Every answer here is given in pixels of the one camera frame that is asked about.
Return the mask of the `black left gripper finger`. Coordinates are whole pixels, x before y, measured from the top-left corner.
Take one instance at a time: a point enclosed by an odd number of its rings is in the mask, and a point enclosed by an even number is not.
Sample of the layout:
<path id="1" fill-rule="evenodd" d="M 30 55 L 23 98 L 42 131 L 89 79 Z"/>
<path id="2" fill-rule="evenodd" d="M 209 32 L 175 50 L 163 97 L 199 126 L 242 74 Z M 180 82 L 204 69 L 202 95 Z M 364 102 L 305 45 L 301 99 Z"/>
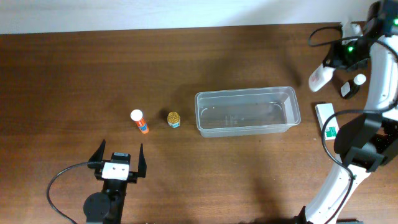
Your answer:
<path id="1" fill-rule="evenodd" d="M 146 159 L 144 157 L 144 146 L 143 146 L 143 143 L 141 143 L 140 151 L 139 151 L 139 162 L 138 162 L 137 176 L 139 178 L 145 178 L 146 172 L 147 172 L 147 164 L 146 164 Z"/>
<path id="2" fill-rule="evenodd" d="M 103 154 L 105 150 L 106 141 L 102 140 L 99 148 L 94 152 L 94 154 L 89 158 L 89 162 L 101 162 L 103 160 Z"/>

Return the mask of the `dark bottle white cap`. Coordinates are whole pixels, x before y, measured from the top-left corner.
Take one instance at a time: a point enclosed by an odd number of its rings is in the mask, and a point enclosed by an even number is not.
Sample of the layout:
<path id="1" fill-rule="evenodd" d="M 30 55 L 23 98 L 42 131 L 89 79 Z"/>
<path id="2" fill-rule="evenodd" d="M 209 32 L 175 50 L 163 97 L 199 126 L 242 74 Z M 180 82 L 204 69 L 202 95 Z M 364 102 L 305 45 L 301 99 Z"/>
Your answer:
<path id="1" fill-rule="evenodd" d="M 342 98 L 350 99 L 359 91 L 361 85 L 366 82 L 366 76 L 363 74 L 356 75 L 353 79 L 348 80 L 340 88 Z"/>

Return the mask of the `white lotion bottle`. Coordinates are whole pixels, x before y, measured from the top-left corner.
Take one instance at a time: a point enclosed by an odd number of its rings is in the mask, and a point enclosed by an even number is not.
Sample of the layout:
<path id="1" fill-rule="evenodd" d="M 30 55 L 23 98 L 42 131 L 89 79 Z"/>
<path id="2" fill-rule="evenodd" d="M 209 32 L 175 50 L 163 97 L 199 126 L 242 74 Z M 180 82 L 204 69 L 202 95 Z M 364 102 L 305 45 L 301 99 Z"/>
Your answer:
<path id="1" fill-rule="evenodd" d="M 321 64 L 309 77 L 308 85 L 312 92 L 317 92 L 333 77 L 335 69 Z"/>

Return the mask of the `small jar gold lid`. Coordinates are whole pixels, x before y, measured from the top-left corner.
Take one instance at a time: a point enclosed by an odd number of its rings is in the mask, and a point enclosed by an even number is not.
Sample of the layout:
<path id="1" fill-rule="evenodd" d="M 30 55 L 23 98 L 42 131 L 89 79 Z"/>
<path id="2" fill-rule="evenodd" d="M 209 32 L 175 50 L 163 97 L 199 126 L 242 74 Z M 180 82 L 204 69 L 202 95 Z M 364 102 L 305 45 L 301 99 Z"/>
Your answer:
<path id="1" fill-rule="evenodd" d="M 167 122 L 172 128 L 177 128 L 180 126 L 180 115 L 177 112 L 170 112 L 167 115 Z"/>

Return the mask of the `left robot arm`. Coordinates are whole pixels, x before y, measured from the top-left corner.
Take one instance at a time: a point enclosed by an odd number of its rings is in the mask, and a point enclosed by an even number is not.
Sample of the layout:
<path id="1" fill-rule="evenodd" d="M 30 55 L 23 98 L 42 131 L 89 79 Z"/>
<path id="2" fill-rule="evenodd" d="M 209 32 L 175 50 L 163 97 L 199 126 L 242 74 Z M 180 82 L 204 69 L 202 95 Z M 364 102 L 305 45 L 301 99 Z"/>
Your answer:
<path id="1" fill-rule="evenodd" d="M 140 146 L 139 162 L 136 171 L 129 170 L 131 155 L 114 152 L 109 160 L 103 159 L 106 142 L 88 160 L 88 168 L 93 169 L 103 188 L 88 196 L 83 205 L 87 223 L 121 223 L 128 184 L 135 184 L 146 176 L 147 164 L 144 148 Z"/>

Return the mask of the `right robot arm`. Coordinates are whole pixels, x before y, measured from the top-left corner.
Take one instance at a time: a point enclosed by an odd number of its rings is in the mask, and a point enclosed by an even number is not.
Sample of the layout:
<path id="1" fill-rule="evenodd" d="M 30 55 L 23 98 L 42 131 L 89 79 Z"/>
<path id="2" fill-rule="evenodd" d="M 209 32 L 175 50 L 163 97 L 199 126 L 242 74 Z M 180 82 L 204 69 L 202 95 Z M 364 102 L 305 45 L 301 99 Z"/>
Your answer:
<path id="1" fill-rule="evenodd" d="M 340 39 L 327 42 L 329 52 L 312 73 L 308 84 L 313 92 L 322 88 L 335 70 L 348 72 L 371 66 L 366 106 L 343 110 L 357 117 L 336 134 L 333 167 L 319 193 L 294 223 L 337 223 L 338 215 L 358 185 L 397 155 L 397 1 L 371 4 L 364 27 L 351 21 L 335 27 Z"/>

